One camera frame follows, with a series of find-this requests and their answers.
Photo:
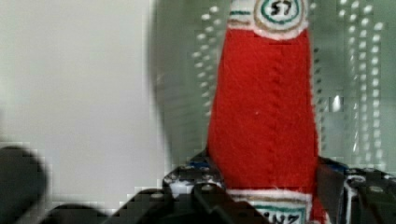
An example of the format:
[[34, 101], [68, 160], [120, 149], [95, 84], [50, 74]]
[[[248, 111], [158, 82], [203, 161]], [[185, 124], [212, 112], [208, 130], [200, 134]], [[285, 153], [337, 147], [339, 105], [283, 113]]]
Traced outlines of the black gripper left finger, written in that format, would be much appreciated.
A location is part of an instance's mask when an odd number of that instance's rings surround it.
[[204, 150], [145, 189], [102, 224], [271, 224], [252, 205], [234, 200]]

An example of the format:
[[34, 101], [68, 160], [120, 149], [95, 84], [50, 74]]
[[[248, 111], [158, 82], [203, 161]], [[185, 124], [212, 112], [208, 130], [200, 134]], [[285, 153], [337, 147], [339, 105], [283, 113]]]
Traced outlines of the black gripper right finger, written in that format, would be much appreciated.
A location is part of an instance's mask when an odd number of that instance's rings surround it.
[[396, 224], [396, 180], [374, 168], [320, 158], [317, 193], [332, 224]]

